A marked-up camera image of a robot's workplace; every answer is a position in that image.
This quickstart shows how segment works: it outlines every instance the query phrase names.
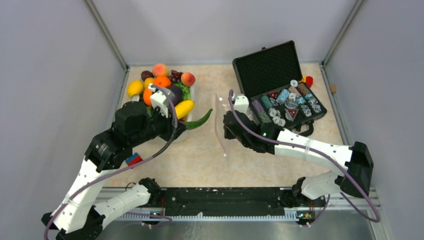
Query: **marble tabletop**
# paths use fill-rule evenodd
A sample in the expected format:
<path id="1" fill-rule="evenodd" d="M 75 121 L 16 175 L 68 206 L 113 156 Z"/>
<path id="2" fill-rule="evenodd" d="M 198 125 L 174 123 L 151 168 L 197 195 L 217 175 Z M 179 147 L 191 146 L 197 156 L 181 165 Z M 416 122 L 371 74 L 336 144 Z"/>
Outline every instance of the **marble tabletop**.
<path id="1" fill-rule="evenodd" d="M 341 145 L 342 138 L 319 65 L 301 63 L 300 67 L 304 76 L 313 77 L 311 90 L 327 109 L 327 114 L 315 121 L 314 132 L 309 137 Z M 184 141 L 171 144 L 156 159 L 111 177 L 105 187 L 124 187 L 129 182 L 138 182 L 142 178 L 156 179 L 161 187 L 287 187 L 295 184 L 298 178 L 328 171 L 299 158 L 256 153 L 230 140 L 226 140 L 230 148 L 229 157 L 224 157 L 214 129 L 217 112 L 215 94 L 225 97 L 230 89 L 240 93 L 233 66 L 188 65 L 169 68 L 195 75 L 193 119 L 200 118 L 208 109 L 213 108 L 210 119 L 200 128 L 186 131 L 184 134 L 187 134 L 187 138 Z M 152 67 L 131 67 L 127 85 L 140 79 L 142 71 L 151 69 Z M 122 105 L 129 100 L 125 93 Z M 135 147 L 133 152 L 137 152 L 142 158 L 148 158 L 164 143 L 155 139 Z"/>

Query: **yellow object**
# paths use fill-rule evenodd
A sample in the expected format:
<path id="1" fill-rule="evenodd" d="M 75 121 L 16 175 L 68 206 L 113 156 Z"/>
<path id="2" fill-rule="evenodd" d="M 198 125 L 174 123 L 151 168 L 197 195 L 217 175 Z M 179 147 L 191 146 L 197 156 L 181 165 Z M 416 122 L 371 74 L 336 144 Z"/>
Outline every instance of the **yellow object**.
<path id="1" fill-rule="evenodd" d="M 149 84 L 152 84 L 155 81 L 153 77 L 148 77 L 144 80 L 144 89 L 149 88 Z"/>
<path id="2" fill-rule="evenodd" d="M 182 119 L 187 116 L 195 107 L 195 102 L 192 100 L 185 100 L 175 106 L 176 118 Z"/>
<path id="3" fill-rule="evenodd" d="M 145 87 L 143 82 L 140 80 L 135 80 L 128 85 L 126 89 L 126 94 L 128 94 L 129 98 L 132 98 L 134 95 L 141 95 L 144 91 Z"/>

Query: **green chili pepper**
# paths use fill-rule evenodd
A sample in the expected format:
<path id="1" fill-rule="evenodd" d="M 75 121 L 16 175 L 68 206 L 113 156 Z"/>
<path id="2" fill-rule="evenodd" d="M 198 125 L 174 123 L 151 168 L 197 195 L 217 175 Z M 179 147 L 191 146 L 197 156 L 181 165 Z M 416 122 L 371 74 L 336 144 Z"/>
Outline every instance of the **green chili pepper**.
<path id="1" fill-rule="evenodd" d="M 212 108 L 209 109 L 209 111 L 207 111 L 207 113 L 197 121 L 186 121 L 186 122 L 183 122 L 183 124 L 187 127 L 187 130 L 196 129 L 202 126 L 204 123 L 206 123 L 206 121 L 211 116 L 212 110 L 213 110 Z"/>

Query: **gray wall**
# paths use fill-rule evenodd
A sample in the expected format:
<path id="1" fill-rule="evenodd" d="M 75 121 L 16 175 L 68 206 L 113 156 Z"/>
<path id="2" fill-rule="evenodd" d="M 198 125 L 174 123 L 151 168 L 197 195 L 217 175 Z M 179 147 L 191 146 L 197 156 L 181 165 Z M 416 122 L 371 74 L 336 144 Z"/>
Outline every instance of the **gray wall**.
<path id="1" fill-rule="evenodd" d="M 95 0 L 130 65 L 230 63 L 294 40 L 325 57 L 355 0 Z"/>
<path id="2" fill-rule="evenodd" d="M 82 0 L 0 2 L 0 239 L 42 239 L 122 79 Z"/>
<path id="3" fill-rule="evenodd" d="M 395 239 L 422 239 L 424 1 L 369 0 L 329 64 Z"/>

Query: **eggplant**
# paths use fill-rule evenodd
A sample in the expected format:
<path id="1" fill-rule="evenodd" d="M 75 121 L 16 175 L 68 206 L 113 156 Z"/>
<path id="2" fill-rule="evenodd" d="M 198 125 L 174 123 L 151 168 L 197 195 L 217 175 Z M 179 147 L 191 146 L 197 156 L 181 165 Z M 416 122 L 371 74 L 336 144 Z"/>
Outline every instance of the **eggplant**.
<path id="1" fill-rule="evenodd" d="M 176 106 L 183 99 L 183 90 L 175 85 L 168 87 L 169 90 L 173 93 L 172 103 Z"/>

